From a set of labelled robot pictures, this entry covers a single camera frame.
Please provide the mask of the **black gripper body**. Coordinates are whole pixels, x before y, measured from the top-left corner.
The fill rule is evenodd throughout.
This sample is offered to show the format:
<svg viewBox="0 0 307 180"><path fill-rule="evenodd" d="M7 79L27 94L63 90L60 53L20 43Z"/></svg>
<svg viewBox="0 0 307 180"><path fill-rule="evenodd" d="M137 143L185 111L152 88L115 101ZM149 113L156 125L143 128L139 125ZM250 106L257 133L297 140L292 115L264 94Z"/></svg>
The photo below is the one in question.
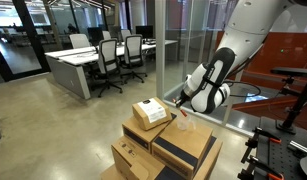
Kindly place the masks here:
<svg viewBox="0 0 307 180"><path fill-rule="evenodd" d="M190 97L184 91L181 91L179 100L180 103L185 103L186 101L190 100Z"/></svg>

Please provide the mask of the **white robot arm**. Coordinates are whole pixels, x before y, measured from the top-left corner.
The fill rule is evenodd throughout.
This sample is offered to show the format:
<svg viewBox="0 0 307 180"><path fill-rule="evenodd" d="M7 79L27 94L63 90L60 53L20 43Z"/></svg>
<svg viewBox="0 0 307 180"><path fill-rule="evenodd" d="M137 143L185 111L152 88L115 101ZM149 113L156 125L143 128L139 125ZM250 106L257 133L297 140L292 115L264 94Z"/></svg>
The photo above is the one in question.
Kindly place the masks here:
<svg viewBox="0 0 307 180"><path fill-rule="evenodd" d="M238 0L213 57L188 74L174 101L189 101L194 112L210 114L230 96L228 76L260 49L276 19L307 0Z"/></svg>

